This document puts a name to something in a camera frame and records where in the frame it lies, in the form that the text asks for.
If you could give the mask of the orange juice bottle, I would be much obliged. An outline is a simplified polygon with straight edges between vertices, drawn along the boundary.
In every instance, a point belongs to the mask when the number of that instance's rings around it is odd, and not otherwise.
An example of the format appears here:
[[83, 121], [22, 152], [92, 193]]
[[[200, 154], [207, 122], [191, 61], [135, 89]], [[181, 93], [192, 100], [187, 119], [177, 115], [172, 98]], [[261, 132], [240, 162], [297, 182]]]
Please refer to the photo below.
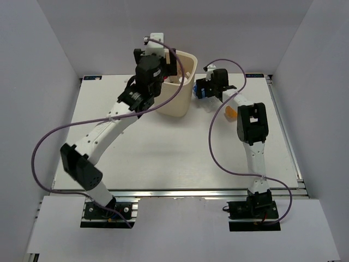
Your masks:
[[234, 121], [237, 118], [237, 112], [230, 106], [225, 108], [224, 115], [229, 121]]

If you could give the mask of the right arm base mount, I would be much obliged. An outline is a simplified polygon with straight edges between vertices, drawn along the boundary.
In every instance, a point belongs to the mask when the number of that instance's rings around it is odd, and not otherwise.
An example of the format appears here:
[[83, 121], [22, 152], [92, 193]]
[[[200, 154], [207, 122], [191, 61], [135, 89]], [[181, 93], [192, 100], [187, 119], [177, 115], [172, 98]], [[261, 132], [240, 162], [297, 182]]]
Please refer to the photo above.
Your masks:
[[230, 232], [268, 232], [280, 231], [280, 223], [270, 225], [279, 219], [279, 213], [275, 201], [270, 207], [253, 214], [246, 201], [230, 201], [222, 208], [228, 213], [228, 225]]

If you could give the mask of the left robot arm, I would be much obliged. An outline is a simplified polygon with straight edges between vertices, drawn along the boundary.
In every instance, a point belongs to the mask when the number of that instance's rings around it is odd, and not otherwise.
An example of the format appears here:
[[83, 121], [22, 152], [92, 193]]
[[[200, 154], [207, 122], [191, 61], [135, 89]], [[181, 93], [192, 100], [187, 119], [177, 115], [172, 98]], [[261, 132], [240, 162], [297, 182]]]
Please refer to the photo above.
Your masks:
[[107, 120], [73, 145], [65, 143], [60, 149], [64, 171], [97, 203], [96, 210], [104, 218], [114, 214], [116, 200], [104, 185], [97, 162], [113, 141], [154, 104], [164, 78], [177, 74], [175, 56], [163, 47], [136, 49], [134, 57], [135, 75], [107, 114]]

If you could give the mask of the beige plastic bin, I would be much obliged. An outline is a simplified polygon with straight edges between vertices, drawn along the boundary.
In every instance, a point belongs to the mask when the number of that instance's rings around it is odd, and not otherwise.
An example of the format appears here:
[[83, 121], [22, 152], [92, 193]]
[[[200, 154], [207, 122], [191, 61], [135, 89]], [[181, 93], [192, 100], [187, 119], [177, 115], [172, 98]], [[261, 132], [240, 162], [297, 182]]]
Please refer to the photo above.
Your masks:
[[[173, 117], [183, 117], [189, 108], [192, 96], [192, 89], [195, 81], [195, 73], [197, 68], [197, 58], [183, 51], [176, 51], [181, 63], [184, 67], [184, 77], [188, 79], [188, 81], [183, 84], [180, 92], [166, 105], [158, 108], [156, 112], [173, 116]], [[178, 82], [179, 78], [182, 78], [182, 72], [179, 64], [177, 64], [177, 75], [169, 76], [171, 82], [164, 82], [161, 88], [161, 94], [158, 97], [155, 97], [154, 106], [158, 106], [163, 102], [167, 101], [171, 98], [174, 93], [178, 90], [180, 83]]]

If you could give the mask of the blue label bottle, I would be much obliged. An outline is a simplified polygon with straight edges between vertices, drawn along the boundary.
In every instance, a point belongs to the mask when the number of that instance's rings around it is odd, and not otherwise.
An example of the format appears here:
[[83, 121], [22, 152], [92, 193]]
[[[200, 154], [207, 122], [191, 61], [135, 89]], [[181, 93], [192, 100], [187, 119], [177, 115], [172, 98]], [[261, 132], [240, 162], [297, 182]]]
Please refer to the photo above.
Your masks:
[[216, 112], [217, 108], [218, 108], [218, 101], [215, 97], [205, 97], [205, 92], [202, 89], [201, 90], [201, 96], [202, 98], [199, 98], [196, 94], [196, 91], [198, 90], [197, 88], [197, 84], [194, 84], [193, 87], [193, 95], [195, 97], [195, 105], [198, 108], [203, 109], [205, 112], [207, 113], [211, 113], [211, 112]]

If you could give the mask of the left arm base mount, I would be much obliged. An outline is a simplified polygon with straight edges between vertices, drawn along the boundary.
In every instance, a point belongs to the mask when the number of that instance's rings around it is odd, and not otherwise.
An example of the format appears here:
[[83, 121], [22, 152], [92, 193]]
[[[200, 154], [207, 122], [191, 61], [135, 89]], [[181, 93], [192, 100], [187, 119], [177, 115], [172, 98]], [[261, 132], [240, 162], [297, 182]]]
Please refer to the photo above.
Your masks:
[[81, 228], [90, 229], [131, 229], [136, 221], [139, 199], [116, 198], [109, 209], [99, 207], [91, 200], [83, 206]]

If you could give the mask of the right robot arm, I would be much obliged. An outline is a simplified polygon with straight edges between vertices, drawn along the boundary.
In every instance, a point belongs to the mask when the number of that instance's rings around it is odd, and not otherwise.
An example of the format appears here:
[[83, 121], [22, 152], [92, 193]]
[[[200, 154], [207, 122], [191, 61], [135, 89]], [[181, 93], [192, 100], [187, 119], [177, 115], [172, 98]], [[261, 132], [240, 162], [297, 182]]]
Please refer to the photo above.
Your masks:
[[235, 113], [237, 136], [245, 149], [248, 173], [261, 176], [255, 178], [248, 188], [246, 210], [250, 216], [260, 217], [272, 204], [264, 160], [264, 146], [269, 133], [266, 107], [263, 103], [248, 100], [230, 85], [226, 69], [210, 64], [204, 70], [206, 77], [196, 81], [195, 94], [199, 99], [216, 97], [226, 102]]

